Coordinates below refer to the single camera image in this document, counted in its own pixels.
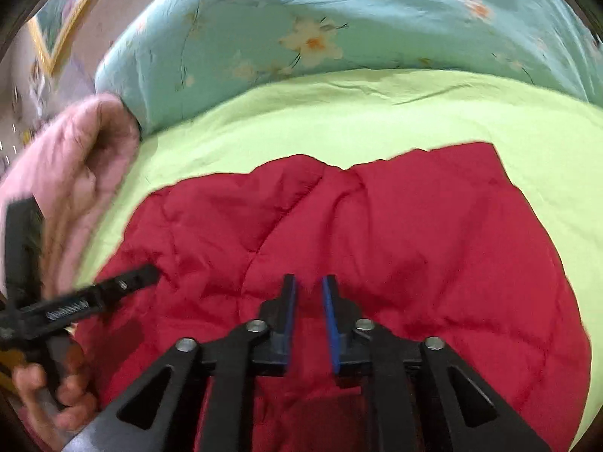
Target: finger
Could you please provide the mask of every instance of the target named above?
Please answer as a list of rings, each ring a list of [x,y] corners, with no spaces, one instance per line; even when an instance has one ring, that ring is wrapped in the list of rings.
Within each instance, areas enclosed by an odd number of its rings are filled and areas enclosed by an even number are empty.
[[[13,372],[13,382],[27,410],[35,417],[39,414],[45,415],[35,399],[35,394],[46,386],[46,373],[42,366],[32,364],[27,367],[17,367]]]
[[[27,410],[29,423],[38,436],[53,450],[61,450],[64,443],[56,434],[54,423],[36,399],[36,393],[46,386],[46,374],[38,364],[19,367],[13,371],[14,385]]]
[[[54,423],[60,429],[77,432],[90,423],[95,415],[96,398],[92,393],[87,392],[75,405],[59,413]]]
[[[67,376],[57,389],[57,399],[65,406],[73,406],[85,394],[90,383],[90,371],[84,367],[75,376]]]
[[[85,363],[84,351],[74,342],[67,350],[67,355],[65,355],[65,368],[67,372],[69,374],[77,374],[84,367]]]

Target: floral blanket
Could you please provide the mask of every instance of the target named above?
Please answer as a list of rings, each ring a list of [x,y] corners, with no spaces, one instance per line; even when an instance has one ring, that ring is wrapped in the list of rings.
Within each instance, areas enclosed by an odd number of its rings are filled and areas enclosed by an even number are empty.
[[[600,44],[564,0],[155,0],[96,88],[144,135],[258,84],[358,68],[486,73],[601,106]]]

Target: pink fabric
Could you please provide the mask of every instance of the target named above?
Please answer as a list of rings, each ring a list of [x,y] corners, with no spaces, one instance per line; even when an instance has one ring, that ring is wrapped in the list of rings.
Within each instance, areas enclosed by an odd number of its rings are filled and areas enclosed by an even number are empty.
[[[136,119],[119,98],[91,96],[65,109],[0,184],[0,239],[7,204],[33,196],[46,220],[41,275],[46,297],[72,289],[81,254],[138,151]],[[4,242],[0,243],[4,291]]]

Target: light green sheet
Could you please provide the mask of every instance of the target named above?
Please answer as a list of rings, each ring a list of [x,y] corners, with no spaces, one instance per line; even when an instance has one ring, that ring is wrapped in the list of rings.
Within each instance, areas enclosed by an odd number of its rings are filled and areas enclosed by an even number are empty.
[[[496,146],[578,298],[593,350],[578,439],[603,403],[603,110],[557,92],[432,70],[358,70],[253,89],[144,141],[78,283],[92,281],[147,194],[180,179],[249,172],[297,153],[347,168],[474,140]]]

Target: metal bolt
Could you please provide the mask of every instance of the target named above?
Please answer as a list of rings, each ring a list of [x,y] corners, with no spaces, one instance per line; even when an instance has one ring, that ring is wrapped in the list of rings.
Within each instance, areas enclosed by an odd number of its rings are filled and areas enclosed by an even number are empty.
[[[254,319],[247,323],[247,331],[251,331],[252,333],[261,333],[267,329],[268,325],[265,321],[261,319]]]
[[[362,318],[356,321],[356,329],[358,331],[371,331],[375,329],[375,323],[372,319]]]
[[[15,333],[13,328],[0,328],[0,338],[4,340],[11,339]]]
[[[190,352],[197,346],[197,342],[192,338],[181,338],[176,342],[176,350],[179,352]]]
[[[446,342],[439,336],[430,336],[425,339],[425,346],[430,350],[442,350],[446,346]]]

